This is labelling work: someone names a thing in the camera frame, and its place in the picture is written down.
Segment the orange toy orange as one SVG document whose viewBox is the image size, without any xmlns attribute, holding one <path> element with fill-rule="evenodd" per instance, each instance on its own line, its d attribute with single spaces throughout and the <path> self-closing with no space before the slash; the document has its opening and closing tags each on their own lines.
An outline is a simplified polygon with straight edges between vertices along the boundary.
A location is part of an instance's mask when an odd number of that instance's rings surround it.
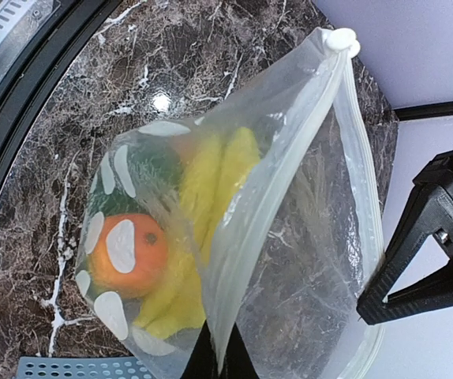
<svg viewBox="0 0 453 379">
<path fill-rule="evenodd" d="M 167 266 L 166 236 L 146 214 L 95 213 L 88 223 L 84 249 L 94 284 L 123 298 L 149 293 Z"/>
</svg>

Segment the clear dotted zip top bag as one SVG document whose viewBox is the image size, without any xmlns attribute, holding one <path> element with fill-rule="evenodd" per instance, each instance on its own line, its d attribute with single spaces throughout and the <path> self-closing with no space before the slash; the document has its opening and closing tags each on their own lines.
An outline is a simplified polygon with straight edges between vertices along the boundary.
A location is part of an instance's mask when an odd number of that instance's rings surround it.
<svg viewBox="0 0 453 379">
<path fill-rule="evenodd" d="M 360 50 L 349 28 L 314 29 L 297 47 L 220 105 L 195 118 L 164 119 L 118 135 L 120 146 L 172 148 L 183 172 L 187 149 L 211 134 L 253 131 L 259 163 L 233 196 L 197 264 L 219 378 L 237 325 L 258 378 L 362 378 L 380 345 L 357 301 L 384 247 L 373 155 L 354 82 Z M 179 185 L 152 217 L 167 232 L 182 221 Z M 97 287 L 84 249 L 81 296 L 155 377 L 181 378 L 200 328 L 165 340 L 134 325 L 146 295 Z"/>
</svg>

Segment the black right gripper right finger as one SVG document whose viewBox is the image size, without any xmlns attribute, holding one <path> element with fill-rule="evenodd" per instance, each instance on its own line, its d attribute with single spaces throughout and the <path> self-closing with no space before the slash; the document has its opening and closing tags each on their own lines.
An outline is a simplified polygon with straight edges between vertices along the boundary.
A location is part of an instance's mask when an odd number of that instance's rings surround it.
<svg viewBox="0 0 453 379">
<path fill-rule="evenodd" d="M 226 379 L 258 379 L 236 324 L 230 334 L 225 356 Z"/>
</svg>

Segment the yellow toy banana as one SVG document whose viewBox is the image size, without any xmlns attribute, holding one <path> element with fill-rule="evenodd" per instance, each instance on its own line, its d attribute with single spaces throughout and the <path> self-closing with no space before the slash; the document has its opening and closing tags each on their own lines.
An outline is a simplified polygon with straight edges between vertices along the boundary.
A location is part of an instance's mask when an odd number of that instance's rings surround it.
<svg viewBox="0 0 453 379">
<path fill-rule="evenodd" d="M 233 196 L 260 161 L 252 130 L 241 127 L 230 137 L 211 134 L 187 149 L 179 185 L 182 221 L 167 232 L 170 255 L 163 282 L 146 295 L 133 322 L 165 340 L 205 321 L 197 264 L 206 266 L 215 229 Z"/>
</svg>

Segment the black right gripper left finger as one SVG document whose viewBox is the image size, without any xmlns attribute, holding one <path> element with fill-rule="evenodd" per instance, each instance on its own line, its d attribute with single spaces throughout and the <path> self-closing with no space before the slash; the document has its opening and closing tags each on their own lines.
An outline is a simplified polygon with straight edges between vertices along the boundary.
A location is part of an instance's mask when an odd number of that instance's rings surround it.
<svg viewBox="0 0 453 379">
<path fill-rule="evenodd" d="M 218 364 L 208 323 L 204 322 L 181 379 L 218 379 Z"/>
</svg>

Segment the green toy avocado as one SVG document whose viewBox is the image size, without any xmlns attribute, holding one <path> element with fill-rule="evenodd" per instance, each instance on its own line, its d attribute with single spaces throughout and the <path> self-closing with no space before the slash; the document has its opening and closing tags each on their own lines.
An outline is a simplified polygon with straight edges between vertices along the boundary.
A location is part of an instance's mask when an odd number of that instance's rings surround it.
<svg viewBox="0 0 453 379">
<path fill-rule="evenodd" d="M 86 214 L 151 216 L 155 210 L 167 210 L 165 198 L 176 198 L 182 172 L 180 157 L 172 148 L 120 146 L 101 159 Z"/>
</svg>

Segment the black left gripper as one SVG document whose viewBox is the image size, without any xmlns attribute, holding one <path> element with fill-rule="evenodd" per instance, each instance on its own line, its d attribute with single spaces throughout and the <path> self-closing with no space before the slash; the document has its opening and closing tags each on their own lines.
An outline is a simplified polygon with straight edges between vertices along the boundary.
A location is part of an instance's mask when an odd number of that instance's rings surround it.
<svg viewBox="0 0 453 379">
<path fill-rule="evenodd" d="M 444 179 L 453 181 L 453 150 L 435 156 L 413 179 L 417 186 L 384 260 L 358 299 L 367 324 L 453 306 L 453 183 Z"/>
</svg>

